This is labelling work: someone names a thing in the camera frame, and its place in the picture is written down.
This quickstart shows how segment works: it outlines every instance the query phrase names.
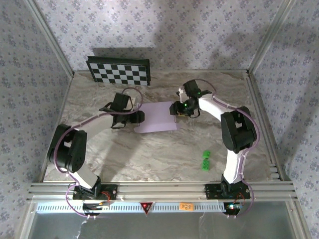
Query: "green block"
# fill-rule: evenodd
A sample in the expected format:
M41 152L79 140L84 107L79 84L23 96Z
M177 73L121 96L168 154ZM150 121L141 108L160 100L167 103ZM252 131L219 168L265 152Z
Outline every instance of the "green block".
M203 171L209 171L209 160L208 159L203 160L203 165L202 165L201 169Z
M203 159L209 159L210 151L206 150L203 152Z

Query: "floral wallpaper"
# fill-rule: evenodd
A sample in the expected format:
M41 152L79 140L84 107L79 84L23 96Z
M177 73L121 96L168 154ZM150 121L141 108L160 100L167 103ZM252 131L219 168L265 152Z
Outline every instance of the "floral wallpaper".
M319 3L297 0L257 79L279 156L319 239Z
M73 70L89 55L152 69L247 69L279 0L36 0Z
M13 238L69 79L22 0L0 1L0 238Z

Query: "purple cloth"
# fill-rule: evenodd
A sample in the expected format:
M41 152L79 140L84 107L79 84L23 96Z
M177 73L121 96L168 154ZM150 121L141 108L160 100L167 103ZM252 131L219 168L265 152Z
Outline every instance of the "purple cloth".
M145 114L144 122L134 128L136 133L149 133L168 130L177 130L175 116L169 114L172 102L144 103L140 108Z

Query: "metal rail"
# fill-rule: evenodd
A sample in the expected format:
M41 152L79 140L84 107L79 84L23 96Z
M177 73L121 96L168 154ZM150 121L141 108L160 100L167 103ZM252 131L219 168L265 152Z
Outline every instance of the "metal rail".
M34 202L64 201L71 182L33 183L27 199ZM204 185L212 182L112 182L119 185L115 202L232 202L233 200L207 200ZM296 201L291 181L250 183L255 201Z

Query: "cable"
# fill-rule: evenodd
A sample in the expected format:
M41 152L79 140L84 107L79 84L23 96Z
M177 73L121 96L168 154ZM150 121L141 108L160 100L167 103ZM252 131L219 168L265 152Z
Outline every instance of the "cable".
M200 79L200 78L198 78L198 79L193 79L193 80L195 80L195 81L203 81L203 82L206 82L207 84L209 84L213 89L214 89L214 94L216 94L217 93L217 90L216 90L216 88L214 87L214 85L212 84L212 83L210 83L209 81L207 81L207 80L204 80L204 79Z
M239 193L237 194L237 198L236 198L236 200L233 202L233 204L237 202L238 198L239 198Z
M198 114L195 116L195 117L191 117L191 116L189 116L191 119L195 119L195 118L198 118L198 117L200 117L200 110L199 110L199 108L197 109L197 112L198 112Z
M250 211L250 209L252 208L253 204L254 204L254 199L255 199L255 195L254 195L254 190L253 188L251 187L251 185L249 183L247 183L244 178L243 178L243 162L244 160L246 159L247 157L247 154L252 150L254 149L258 143L259 143L259 140L260 140L260 130L259 130L259 127L256 123L256 121L249 115L247 114L246 112L242 111L241 109L238 109L237 107L235 106L230 106L230 105L226 105L222 102L220 102L219 100L216 99L215 95L213 94L212 96L212 99L213 101L215 101L216 103L218 103L220 106L223 106L225 108L229 108L229 109L232 109L232 110L235 110L241 114L243 114L245 117L247 117L251 123L253 123L254 127L255 127L255 130L256 130L256 141L255 143L250 147L250 148L247 148L243 151L242 153L242 156L240 157L239 159L239 169L240 169L240 172L239 172L239 177L240 177L240 180L245 184L247 185L247 187L249 188L249 191L251 192L251 203L248 207L248 209L246 211L244 211L243 213L241 213L240 215L243 216L245 215L246 213L248 213Z
M243 195L242 193L239 193L239 194L240 194L240 196L244 199L244 204L243 204L243 206L244 206L245 203L246 203L245 197L244 197L244 195Z
M137 111L141 108L141 106L142 106L142 104L143 104L143 100L144 100L144 99L143 99L143 94L142 94L138 89L133 88L133 87L127 87L127 88L125 88L125 89L122 91L122 93L123 93L124 91L128 90L128 89L136 90L136 91L141 95L141 102L140 102L140 105L136 108L136 110L131 111L131 112L125 112L125 113L123 113L123 112L105 112L105 113L101 113L101 114L99 114L98 116L94 116L94 117L92 117L92 118L90 118L90 119L84 121L84 122L81 123L81 124L78 124L78 125L76 125L76 126L73 126L73 127L69 128L66 132L64 132L64 133L62 134L62 136L59 138L59 140L58 140L58 142L57 142L57 144L56 144L56 146L55 146L54 152L53 152L53 163L54 163L54 167L55 167L55 169L56 169L57 171L59 171L60 173L67 173L67 172L68 172L68 170L66 170L66 171L61 170L61 168L57 165L57 152L58 152L58 148L59 148L59 146L60 146L62 140L64 139L64 137L65 137L69 132L71 132L71 131L74 130L75 128L82 127L82 126L88 124L89 122L92 122L93 120L95 120L95 119L97 119L97 118L99 118L99 117L101 117L101 116L105 116L105 115L109 115L109 114L113 114L113 115L129 115L129 114L133 114L133 113L137 112ZM66 193L65 193L65 201L66 201L66 203L69 205L69 207L70 207L77 215L79 215L79 216L81 216L81 217L87 218L86 215L81 214L80 212L78 212L77 210L75 210L75 208L72 207L72 205L69 203L68 193L70 192L70 190L71 190L72 188L74 189L76 186L80 186L80 183L79 183L79 181L78 181L76 178L74 178L71 174L68 174L68 176L70 176L70 177L76 182L76 184L70 186L70 187L68 188L68 190L66 191Z
M130 102L131 102L131 109L130 109L130 111L133 109L133 102L132 102L132 98L130 97Z
M109 206L110 206L110 199L111 199L111 197L110 197L109 193L103 191L103 192L101 192L101 194L105 195L105 196L108 198L108 204L109 204Z
M142 94L138 89L136 89L136 88L134 88L134 87L127 87L127 88L125 88L125 89L122 91L122 93L123 93L124 91L128 90L128 89L136 90L136 91L141 95L140 105L139 105L135 110L130 111L130 112L104 112L104 113L99 114L98 116L94 116L94 117L92 117L92 118L90 118L90 119L84 121L84 122L81 123L81 124L77 124L77 125L75 125L75 126L69 128L66 132L64 132L64 133L62 134L62 136L59 138L59 140L58 140L58 142L57 142L57 144L56 144L56 146L55 146L54 152L53 152L53 163L54 163L55 169L56 169L57 171L59 171L60 173L66 173L66 172L67 172L67 171L61 170L61 168L57 165L57 153L58 153L58 148L59 148L59 146L60 146L62 140L64 139L64 137L65 137L69 132L71 132L72 130L74 130L74 129L76 129L76 128L82 127L82 126L88 124L89 122L92 122L93 120L95 120L95 119L97 119L97 118L99 118L99 117L101 117L101 116L105 116L105 115L109 115L109 114L112 114L112 115L130 115L130 114L133 114L133 113L137 112L137 111L141 108L141 106L142 106L142 104L143 104L143 100L144 100L143 94Z
M70 192L71 189L74 189L76 186L78 186L77 183L74 184L74 185L72 185L72 186L70 186L70 187L68 188L68 190L66 190L66 193L65 193L65 201L66 201L66 203L69 205L69 207L70 207L77 215L79 215L79 216L81 216L81 217L84 217L84 218L87 218L88 216L86 216L86 215L84 215L84 214L78 212L77 210L75 210L75 208L72 207L72 205L71 205L70 202L69 202L68 193Z

